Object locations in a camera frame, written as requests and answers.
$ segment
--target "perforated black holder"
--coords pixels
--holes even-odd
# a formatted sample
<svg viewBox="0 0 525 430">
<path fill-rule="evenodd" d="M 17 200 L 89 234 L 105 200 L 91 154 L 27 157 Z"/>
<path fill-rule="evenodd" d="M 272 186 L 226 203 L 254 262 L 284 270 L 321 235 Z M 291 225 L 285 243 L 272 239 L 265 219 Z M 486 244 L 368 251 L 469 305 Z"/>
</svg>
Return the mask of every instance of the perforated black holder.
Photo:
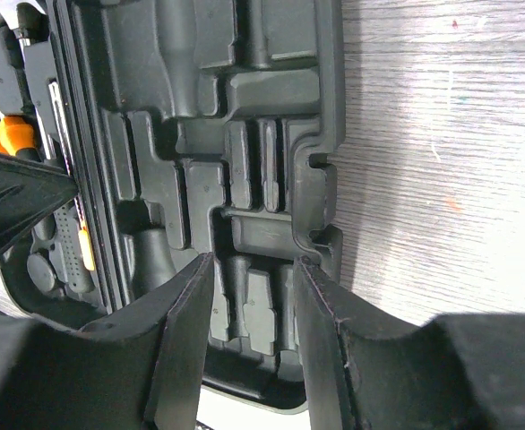
<svg viewBox="0 0 525 430">
<path fill-rule="evenodd" d="M 56 141 L 47 84 L 63 93 L 97 272 L 74 264 L 67 204 L 55 237 L 29 236 L 1 262 L 13 300 L 80 327 L 214 252 L 204 383 L 300 407 L 292 262 L 303 254 L 333 279 L 340 272 L 326 159 L 345 133 L 340 0 L 54 0 L 47 9 L 50 39 L 25 48 L 25 72 Z M 49 291 L 21 279 L 30 254 L 51 265 Z M 89 312 L 46 312 L 62 298 Z"/>
</svg>

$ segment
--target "table surface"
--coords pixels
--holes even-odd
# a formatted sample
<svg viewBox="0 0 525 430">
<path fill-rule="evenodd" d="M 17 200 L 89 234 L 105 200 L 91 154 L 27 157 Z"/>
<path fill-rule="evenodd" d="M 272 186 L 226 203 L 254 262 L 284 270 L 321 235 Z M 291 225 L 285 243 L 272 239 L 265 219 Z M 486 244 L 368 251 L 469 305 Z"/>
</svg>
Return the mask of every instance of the table surface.
<svg viewBox="0 0 525 430">
<path fill-rule="evenodd" d="M 414 323 L 525 312 L 525 0 L 343 9 L 342 283 Z"/>
</svg>

